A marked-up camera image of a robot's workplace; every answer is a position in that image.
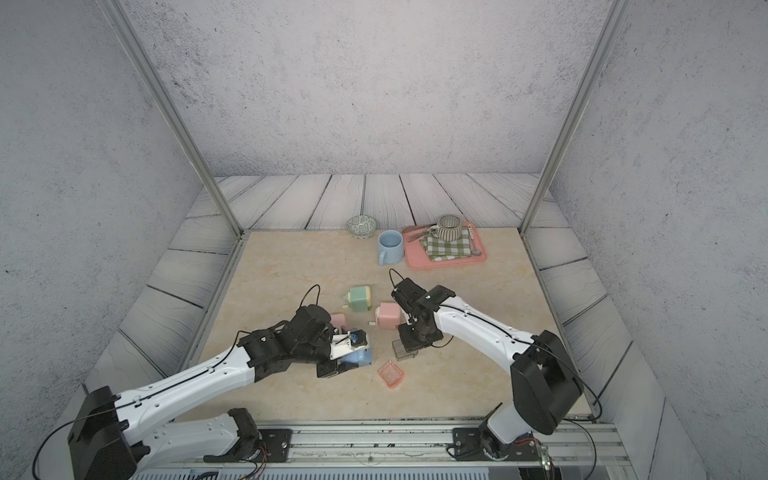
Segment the grey transparent tray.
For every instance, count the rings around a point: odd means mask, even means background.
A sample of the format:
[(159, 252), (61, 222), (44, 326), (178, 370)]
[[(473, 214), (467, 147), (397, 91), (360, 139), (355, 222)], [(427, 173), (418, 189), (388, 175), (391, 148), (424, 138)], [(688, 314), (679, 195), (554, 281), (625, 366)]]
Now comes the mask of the grey transparent tray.
[(415, 358), (418, 355), (417, 350), (408, 350), (399, 339), (392, 342), (392, 348), (397, 361), (404, 361)]

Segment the pink pencil sharpener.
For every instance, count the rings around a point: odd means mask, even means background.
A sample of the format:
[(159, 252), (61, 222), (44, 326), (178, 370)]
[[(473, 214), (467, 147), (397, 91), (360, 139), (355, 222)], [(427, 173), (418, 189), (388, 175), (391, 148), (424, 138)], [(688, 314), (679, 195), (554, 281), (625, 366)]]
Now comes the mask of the pink pencil sharpener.
[(339, 332), (347, 332), (349, 330), (347, 317), (344, 313), (334, 313), (331, 315), (331, 324)]
[(374, 311), (374, 319), (369, 322), (386, 330), (397, 330), (403, 323), (403, 311), (395, 302), (382, 302)]

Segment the blue pencil sharpener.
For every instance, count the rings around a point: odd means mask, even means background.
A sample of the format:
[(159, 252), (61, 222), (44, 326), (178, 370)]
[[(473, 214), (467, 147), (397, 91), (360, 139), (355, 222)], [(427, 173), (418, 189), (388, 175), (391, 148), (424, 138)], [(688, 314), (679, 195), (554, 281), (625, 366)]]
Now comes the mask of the blue pencil sharpener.
[(365, 349), (357, 350), (339, 358), (337, 360), (336, 370), (338, 373), (344, 373), (359, 367), (370, 366), (372, 363), (372, 351), (369, 347), (366, 347)]

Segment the green yellow pencil sharpener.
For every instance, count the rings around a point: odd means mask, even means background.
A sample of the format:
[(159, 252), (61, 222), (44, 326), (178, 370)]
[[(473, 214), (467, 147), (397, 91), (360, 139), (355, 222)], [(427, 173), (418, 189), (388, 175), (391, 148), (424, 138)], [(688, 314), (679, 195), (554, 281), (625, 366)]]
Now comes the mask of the green yellow pencil sharpener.
[(343, 297), (343, 307), (354, 312), (366, 312), (372, 308), (372, 291), (367, 285), (355, 286)]

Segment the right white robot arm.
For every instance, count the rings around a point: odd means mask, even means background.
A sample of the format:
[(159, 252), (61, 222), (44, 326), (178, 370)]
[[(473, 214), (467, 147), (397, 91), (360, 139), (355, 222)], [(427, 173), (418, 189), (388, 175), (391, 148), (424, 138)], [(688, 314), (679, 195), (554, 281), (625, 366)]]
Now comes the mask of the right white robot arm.
[(585, 383), (555, 333), (518, 330), (442, 285), (427, 291), (406, 278), (393, 287), (392, 297), (406, 314), (398, 327), (406, 350), (431, 347), (449, 335), (509, 374), (512, 401), (485, 420), (485, 430), (497, 443), (509, 445), (532, 431), (554, 433), (583, 395)]

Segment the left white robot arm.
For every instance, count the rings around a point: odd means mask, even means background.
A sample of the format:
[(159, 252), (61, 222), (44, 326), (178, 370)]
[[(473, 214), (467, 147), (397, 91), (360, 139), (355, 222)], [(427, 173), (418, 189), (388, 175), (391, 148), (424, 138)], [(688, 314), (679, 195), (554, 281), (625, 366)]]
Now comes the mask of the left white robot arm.
[(177, 417), (229, 391), (312, 364), (318, 377), (352, 369), (346, 356), (367, 348), (362, 330), (340, 333), (329, 320), (295, 317), (267, 329), (237, 333), (210, 360), (144, 387), (115, 393), (102, 387), (83, 401), (67, 437), (76, 479), (129, 479), (177, 460), (252, 463), (261, 473), (277, 450), (249, 411), (232, 408), (211, 419)]

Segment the red transparent tray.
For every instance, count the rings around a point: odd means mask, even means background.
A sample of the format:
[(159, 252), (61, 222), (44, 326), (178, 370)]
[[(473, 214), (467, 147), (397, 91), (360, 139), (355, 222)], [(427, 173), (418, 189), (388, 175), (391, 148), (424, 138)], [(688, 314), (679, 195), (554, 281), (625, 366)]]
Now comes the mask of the red transparent tray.
[(396, 388), (405, 377), (405, 372), (393, 360), (386, 361), (377, 373), (388, 388)]

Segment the pink serving tray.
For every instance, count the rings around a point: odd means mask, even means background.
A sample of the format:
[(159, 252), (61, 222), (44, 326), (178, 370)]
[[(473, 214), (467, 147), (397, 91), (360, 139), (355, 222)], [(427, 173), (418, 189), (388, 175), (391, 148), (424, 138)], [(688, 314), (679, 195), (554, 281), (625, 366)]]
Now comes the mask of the pink serving tray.
[(415, 270), (480, 264), (486, 251), (471, 222), (462, 225), (461, 237), (446, 242), (433, 235), (427, 226), (407, 227), (401, 231), (405, 240), (407, 265)]

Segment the green checkered cloth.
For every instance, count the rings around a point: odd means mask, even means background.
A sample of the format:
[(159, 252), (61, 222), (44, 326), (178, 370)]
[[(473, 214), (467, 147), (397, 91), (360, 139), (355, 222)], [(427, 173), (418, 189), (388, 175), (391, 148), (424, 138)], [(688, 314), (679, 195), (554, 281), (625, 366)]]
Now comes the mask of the green checkered cloth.
[(456, 242), (443, 242), (428, 234), (422, 237), (419, 243), (423, 247), (428, 259), (433, 262), (458, 260), (472, 256), (466, 227), (463, 227), (463, 235)]

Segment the light blue mug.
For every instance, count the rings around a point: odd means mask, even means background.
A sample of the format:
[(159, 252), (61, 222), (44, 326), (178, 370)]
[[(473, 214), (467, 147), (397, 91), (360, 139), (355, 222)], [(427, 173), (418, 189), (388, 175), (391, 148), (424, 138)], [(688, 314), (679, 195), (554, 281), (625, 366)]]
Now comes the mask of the light blue mug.
[(394, 265), (405, 256), (403, 235), (396, 230), (383, 231), (377, 239), (378, 264)]

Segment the metal spoon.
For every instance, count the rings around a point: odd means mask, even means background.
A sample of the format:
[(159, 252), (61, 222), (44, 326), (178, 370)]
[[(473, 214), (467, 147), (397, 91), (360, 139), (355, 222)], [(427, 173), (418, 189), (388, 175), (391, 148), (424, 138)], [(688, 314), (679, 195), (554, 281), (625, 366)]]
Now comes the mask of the metal spoon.
[(483, 254), (482, 250), (477, 246), (476, 244), (476, 237), (474, 233), (474, 229), (471, 225), (467, 226), (467, 232), (470, 239), (470, 252), (472, 256), (481, 256)]

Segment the striped ceramic cup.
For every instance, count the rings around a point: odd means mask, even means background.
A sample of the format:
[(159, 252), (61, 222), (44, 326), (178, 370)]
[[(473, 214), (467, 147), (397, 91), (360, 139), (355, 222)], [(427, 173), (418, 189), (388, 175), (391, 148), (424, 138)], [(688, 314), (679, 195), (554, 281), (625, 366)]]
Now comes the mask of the striped ceramic cup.
[(437, 219), (428, 232), (443, 242), (456, 242), (463, 235), (463, 221), (456, 215), (445, 214)]

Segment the patterned ceramic bowl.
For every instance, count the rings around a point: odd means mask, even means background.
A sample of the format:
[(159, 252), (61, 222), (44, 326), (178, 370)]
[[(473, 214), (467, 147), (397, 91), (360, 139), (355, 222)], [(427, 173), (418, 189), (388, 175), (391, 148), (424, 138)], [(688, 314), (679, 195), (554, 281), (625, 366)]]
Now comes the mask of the patterned ceramic bowl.
[(356, 215), (346, 223), (347, 232), (356, 239), (367, 239), (378, 229), (378, 222), (369, 215)]

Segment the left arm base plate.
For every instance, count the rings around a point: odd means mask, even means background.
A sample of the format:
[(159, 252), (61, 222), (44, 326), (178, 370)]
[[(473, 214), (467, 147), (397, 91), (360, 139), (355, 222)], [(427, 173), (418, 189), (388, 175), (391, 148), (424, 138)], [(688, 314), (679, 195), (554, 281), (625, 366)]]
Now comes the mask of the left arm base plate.
[(205, 463), (234, 463), (256, 460), (284, 463), (288, 459), (293, 430), (269, 428), (238, 431), (235, 444), (220, 455), (204, 455)]

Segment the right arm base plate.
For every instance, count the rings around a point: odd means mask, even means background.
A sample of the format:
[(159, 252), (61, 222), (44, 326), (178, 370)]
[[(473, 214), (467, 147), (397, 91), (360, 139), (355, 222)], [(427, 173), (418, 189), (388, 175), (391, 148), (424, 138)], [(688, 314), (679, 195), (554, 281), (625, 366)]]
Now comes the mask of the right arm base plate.
[(452, 441), (446, 446), (447, 454), (456, 461), (537, 461), (540, 459), (539, 441), (531, 435), (521, 436), (503, 444), (485, 428), (459, 427), (452, 430)]

